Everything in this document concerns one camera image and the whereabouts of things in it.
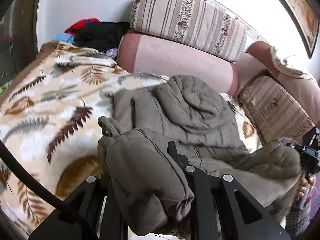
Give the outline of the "person's right hand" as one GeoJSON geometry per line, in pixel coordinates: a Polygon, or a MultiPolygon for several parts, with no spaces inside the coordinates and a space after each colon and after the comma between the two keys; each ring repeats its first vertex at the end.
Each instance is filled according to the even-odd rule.
{"type": "Polygon", "coordinates": [[[316,183],[316,175],[314,174],[310,176],[309,179],[306,179],[305,172],[303,171],[299,179],[299,185],[298,185],[296,197],[303,197],[305,195],[306,187],[308,185],[310,186],[308,197],[310,197],[310,194],[315,186],[315,183],[316,183]]]}

